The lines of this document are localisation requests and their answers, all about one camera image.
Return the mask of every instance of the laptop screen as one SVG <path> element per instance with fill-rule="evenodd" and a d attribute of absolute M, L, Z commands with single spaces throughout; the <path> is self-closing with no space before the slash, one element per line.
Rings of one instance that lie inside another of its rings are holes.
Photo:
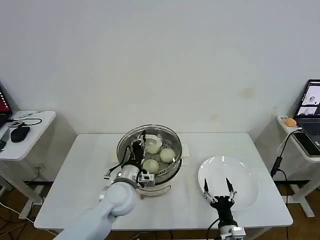
<path fill-rule="evenodd" d="M 0 89 L 0 114 L 1 113 L 11 113 L 11 109 L 4 97 L 4 94 L 2 93 L 2 90 Z"/>
<path fill-rule="evenodd" d="M 295 114 L 299 117 L 320 117 L 320 81 L 310 80 L 303 93 L 300 105 Z"/>

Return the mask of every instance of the stainless steel pot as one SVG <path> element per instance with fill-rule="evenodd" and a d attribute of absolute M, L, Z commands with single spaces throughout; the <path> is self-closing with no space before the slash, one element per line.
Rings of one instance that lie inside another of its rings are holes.
<path fill-rule="evenodd" d="M 161 147 L 159 148 L 157 153 L 151 154 L 146 152 L 145 154 L 145 159 L 156 160 L 159 164 L 159 169 L 154 173 L 154 176 L 155 185 L 160 185 L 172 179 L 178 173 L 182 165 L 181 141 L 178 135 L 170 128 L 161 125 L 149 124 L 139 126 L 129 131 L 122 137 L 117 146 L 117 158 L 119 163 L 121 163 L 122 160 L 124 160 L 125 163 L 130 155 L 129 151 L 126 152 L 127 146 L 135 141 L 144 131 L 146 135 L 156 136 L 157 138 L 159 138 L 159 140 L 161 140 Z M 165 163 L 160 158 L 161 151 L 166 148 L 171 148 L 175 152 L 175 158 L 173 158 L 173 161 L 171 163 Z"/>

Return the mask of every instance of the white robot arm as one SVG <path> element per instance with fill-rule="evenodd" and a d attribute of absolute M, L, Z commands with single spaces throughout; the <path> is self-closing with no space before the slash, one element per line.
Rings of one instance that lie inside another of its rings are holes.
<path fill-rule="evenodd" d="M 104 240 L 117 216 L 126 215 L 135 207 L 136 198 L 137 193 L 129 183 L 112 184 L 97 207 L 84 212 L 55 240 Z"/>
<path fill-rule="evenodd" d="M 121 171 L 113 184 L 108 187 L 97 207 L 89 209 L 66 227 L 55 240 L 104 240 L 111 231 L 111 225 L 118 216 L 131 212 L 135 207 L 138 183 L 155 184 L 153 174 L 143 170 L 141 162 L 145 157 L 145 137 L 141 135 L 128 148 L 130 155 L 126 162 L 122 160 Z M 116 167 L 111 168 L 107 176 Z"/>

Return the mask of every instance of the white table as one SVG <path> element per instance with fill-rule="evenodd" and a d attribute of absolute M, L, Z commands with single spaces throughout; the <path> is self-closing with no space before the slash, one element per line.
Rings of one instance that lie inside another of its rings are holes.
<path fill-rule="evenodd" d="M 188 146 L 172 189 L 165 195 L 138 199 L 134 210 L 112 226 L 118 231 L 207 229 L 218 218 L 217 211 L 203 198 L 197 173 L 211 156 L 226 155 L 242 160 L 257 175 L 260 195 L 247 210 L 234 211 L 234 219 L 245 228 L 263 228 L 252 239 L 272 227 L 284 227 L 293 219 L 280 196 L 254 143 L 247 133 L 179 133 Z M 35 220 L 39 229 L 62 230 L 85 210 L 98 204 L 107 184 L 103 179 L 122 134 L 79 135 Z"/>
<path fill-rule="evenodd" d="M 299 126 L 289 127 L 285 125 L 285 116 L 277 116 L 276 120 L 280 124 L 280 126 L 283 128 L 283 130 L 289 134 L 292 131 L 294 131 Z M 296 148 L 299 150 L 301 155 L 304 159 L 307 161 L 317 164 L 320 163 L 320 157 L 309 157 L 305 151 L 302 149 L 302 147 L 299 145 L 297 140 L 294 137 L 290 137 Z M 310 180 L 306 185 L 304 185 L 302 188 L 299 188 L 297 185 L 292 184 L 290 185 L 292 190 L 294 191 L 294 195 L 288 197 L 288 204 L 300 204 L 305 215 L 308 218 L 313 218 L 315 216 L 314 212 L 312 211 L 309 203 L 306 200 L 306 196 L 310 194 L 313 190 L 315 190 L 317 187 L 320 186 L 320 174 L 317 174 L 313 177 L 312 180 Z"/>
<path fill-rule="evenodd" d="M 5 150 L 0 152 L 0 177 L 9 182 L 12 186 L 14 186 L 19 192 L 28 197 L 29 201 L 23 208 L 21 214 L 23 216 L 27 216 L 31 206 L 34 205 L 42 205 L 43 199 L 39 196 L 43 186 L 39 185 L 33 191 L 30 187 L 28 187 L 19 176 L 15 175 L 10 168 L 6 165 L 7 161 L 21 161 L 24 157 L 30 152 L 45 130 L 49 127 L 51 122 L 55 119 L 56 113 L 54 111 L 18 111 L 13 114 L 11 118 L 13 119 L 21 119 L 22 122 L 26 124 L 32 124 L 38 122 L 38 120 L 23 120 L 23 118 L 19 118 L 20 116 L 24 116 L 29 113 L 34 113 L 33 115 L 25 117 L 28 118 L 39 118 L 42 119 L 42 122 L 37 125 L 30 126 L 30 132 L 27 134 L 26 138 L 21 142 L 12 142 L 10 139 L 7 141 L 5 146 Z M 2 136 L 5 131 L 8 129 L 8 126 L 12 125 L 12 122 L 6 123 L 0 129 L 0 136 Z M 28 166 L 28 164 L 24 163 L 24 167 L 28 168 L 29 171 L 35 171 L 32 166 Z M 3 180 L 0 181 L 0 185 L 3 186 L 1 189 L 0 195 L 6 190 L 11 189 L 11 186 L 6 184 Z"/>

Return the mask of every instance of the wire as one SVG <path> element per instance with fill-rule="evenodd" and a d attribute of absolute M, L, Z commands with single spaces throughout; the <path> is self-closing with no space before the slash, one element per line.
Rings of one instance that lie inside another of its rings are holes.
<path fill-rule="evenodd" d="M 36 179 L 39 177 L 39 175 L 40 175 L 40 168 L 38 168 L 38 173 L 36 174 L 36 177 L 33 178 L 32 180 L 28 181 L 28 182 L 26 183 L 26 185 L 28 185 L 29 183 L 31 183 L 31 182 L 33 182 L 34 180 L 36 180 Z"/>
<path fill-rule="evenodd" d="M 11 235 L 11 232 L 8 232 L 8 233 L 9 233 L 11 240 L 15 240 L 14 237 Z"/>
<path fill-rule="evenodd" d="M 17 228 L 21 227 L 21 226 L 22 226 L 22 225 L 24 225 L 24 224 L 25 224 L 25 223 L 22 223 L 22 224 L 20 224 L 20 225 L 18 225 L 18 226 L 15 226 L 14 228 L 10 229 L 9 231 L 7 231 L 7 232 L 5 232 L 5 233 L 1 234 L 1 235 L 0 235 L 0 238 L 1 238 L 1 237 L 3 237 L 4 235 L 6 235 L 6 234 L 10 233 L 11 231 L 13 231 L 13 230 L 15 230 L 15 229 L 17 229 Z"/>
<path fill-rule="evenodd" d="M 33 126 L 33 125 L 38 125 L 40 123 L 42 123 L 42 119 L 41 118 L 22 118 L 22 119 L 9 119 L 10 122 L 17 122 L 17 121 L 22 121 L 22 120 L 39 120 L 38 122 L 35 123 L 31 123 L 31 124 L 25 124 L 24 122 L 17 125 L 17 126 L 8 126 L 8 128 L 18 128 L 18 127 L 22 127 L 22 126 Z"/>
<path fill-rule="evenodd" d="M 130 238 L 130 240 L 137 239 L 137 237 L 139 237 L 141 234 L 146 234 L 146 233 L 149 233 L 149 232 L 148 232 L 148 231 L 139 232 L 138 234 L 136 234 L 136 235 L 134 235 L 132 238 Z"/>
<path fill-rule="evenodd" d="M 173 235 L 172 231 L 169 231 L 169 233 L 170 233 L 170 239 L 173 240 L 174 235 Z M 155 239 L 159 240 L 158 235 L 157 235 L 157 231 L 154 231 L 154 235 L 155 235 Z"/>
<path fill-rule="evenodd" d="M 284 142 L 282 151 L 281 151 L 281 153 L 280 153 L 280 158 L 282 157 L 282 154 L 283 154 L 284 151 L 285 151 L 285 148 L 286 148 L 287 142 L 288 142 L 288 140 L 289 140 L 289 137 L 290 137 L 293 133 L 296 133 L 296 132 L 303 132 L 303 131 L 302 131 L 301 129 L 297 129 L 297 130 L 294 130 L 294 131 L 292 131 L 292 132 L 290 132 L 290 133 L 288 134 L 288 136 L 286 137 L 286 140 L 285 140 L 285 142 Z"/>
<path fill-rule="evenodd" d="M 212 226 L 213 226 L 216 222 L 218 222 L 218 221 L 219 221 L 219 218 L 218 218 L 217 220 L 215 220 L 213 223 L 211 223 L 211 225 L 208 227 L 208 229 L 207 229 L 207 231 L 206 231 L 206 234 L 205 234 L 206 240 L 208 240 L 208 238 L 209 238 L 209 231 L 210 231 L 210 229 L 211 229 Z"/>
<path fill-rule="evenodd" d="M 293 131 L 296 130 L 302 130 L 302 127 L 298 127 L 296 129 L 294 129 Z M 285 141 L 287 140 L 287 138 L 289 137 L 289 133 L 286 135 L 286 137 L 283 139 L 283 141 L 280 143 L 280 145 L 278 146 L 278 148 L 276 149 L 276 152 L 279 152 L 279 149 L 281 148 L 281 146 L 285 143 Z"/>
<path fill-rule="evenodd" d="M 2 219 L 3 221 L 5 221 L 8 224 L 22 224 L 25 223 L 26 221 L 11 221 L 11 218 L 9 220 L 4 219 L 2 216 L 0 216 L 0 219 Z"/>
<path fill-rule="evenodd" d="M 116 165 L 116 166 L 114 166 L 114 167 L 112 167 L 112 168 L 110 168 L 110 169 L 108 170 L 108 174 L 109 174 L 109 175 L 110 175 L 117 167 L 120 167 L 120 166 L 124 163 L 125 157 L 126 157 L 126 154 L 127 154 L 127 149 L 130 149 L 130 151 L 132 152 L 130 146 L 129 146 L 129 145 L 126 146 L 126 148 L 125 148 L 125 150 L 124 150 L 123 157 L 122 157 L 122 161 L 121 161 L 118 165 Z"/>
<path fill-rule="evenodd" d="M 0 205 L 3 206 L 3 207 L 5 207 L 6 209 L 9 209 L 9 210 L 15 212 L 15 213 L 18 214 L 19 216 L 23 216 L 23 215 L 21 215 L 19 212 L 17 212 L 16 210 L 14 210 L 14 209 L 12 209 L 12 208 L 4 205 L 2 202 L 0 202 Z M 32 224 L 35 223 L 35 222 L 33 222 L 32 220 L 30 220 L 28 217 L 25 217 L 25 216 L 23 216 L 23 217 L 24 217 L 25 219 L 27 219 L 29 222 L 31 222 Z M 46 230 L 46 229 L 45 229 L 45 231 L 47 231 L 47 232 L 49 232 L 49 233 L 57 236 L 57 234 L 55 234 L 55 233 L 53 233 L 53 232 L 51 232 L 51 231 L 49 231 L 49 230 Z"/>
<path fill-rule="evenodd" d="M 11 218 L 12 218 L 11 211 L 10 211 L 10 218 L 9 218 L 9 221 L 7 221 L 7 220 L 5 220 L 5 219 L 3 219 L 3 218 L 1 217 L 1 219 L 5 221 L 5 224 L 0 228 L 0 230 L 4 229 L 4 228 L 5 228 L 5 227 L 10 223 Z"/>
<path fill-rule="evenodd" d="M 19 235 L 18 235 L 18 237 L 16 238 L 16 240 L 19 240 L 22 232 L 24 231 L 24 229 L 26 228 L 26 226 L 27 226 L 28 223 L 29 223 L 29 222 L 27 221 L 27 222 L 24 224 L 24 226 L 23 226 L 23 228 L 21 229 L 21 231 L 19 232 Z"/>
<path fill-rule="evenodd" d="M 285 196 L 285 205 L 286 207 L 288 208 L 288 178 L 287 178 L 287 175 L 284 171 L 282 171 L 280 168 L 278 168 L 278 171 L 282 172 L 283 175 L 284 175 L 284 178 L 285 178 L 285 188 L 286 188 L 286 196 Z M 286 240 L 289 240 L 289 233 L 288 233 L 288 226 L 285 227 L 285 230 L 286 230 Z"/>

